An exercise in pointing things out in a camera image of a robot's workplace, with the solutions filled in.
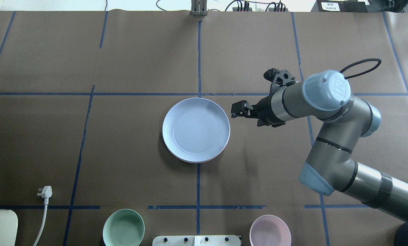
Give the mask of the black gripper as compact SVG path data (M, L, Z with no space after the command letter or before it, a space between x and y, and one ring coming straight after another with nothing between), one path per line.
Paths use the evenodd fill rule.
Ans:
M296 83L295 77L288 70L271 68L263 74L265 80L271 82L269 95L258 103L250 105L247 101L239 101L231 106L231 118L244 117L257 119L257 126L279 127L286 121L295 119L284 106L285 90Z

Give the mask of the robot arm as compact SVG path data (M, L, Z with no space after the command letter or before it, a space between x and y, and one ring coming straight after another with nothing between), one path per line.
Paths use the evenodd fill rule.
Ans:
M254 105L246 100L232 104L231 117L257 119L258 127L279 127L315 116L323 125L299 181L321 195L339 191L408 223L408 183L351 159L358 140L380 127L379 110L355 96L336 70L300 82L287 70L271 68L264 78L271 82L268 96Z

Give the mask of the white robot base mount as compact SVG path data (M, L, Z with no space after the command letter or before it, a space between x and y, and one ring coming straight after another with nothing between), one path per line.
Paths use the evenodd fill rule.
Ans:
M152 242L153 246L241 246L242 239L237 235L160 235Z

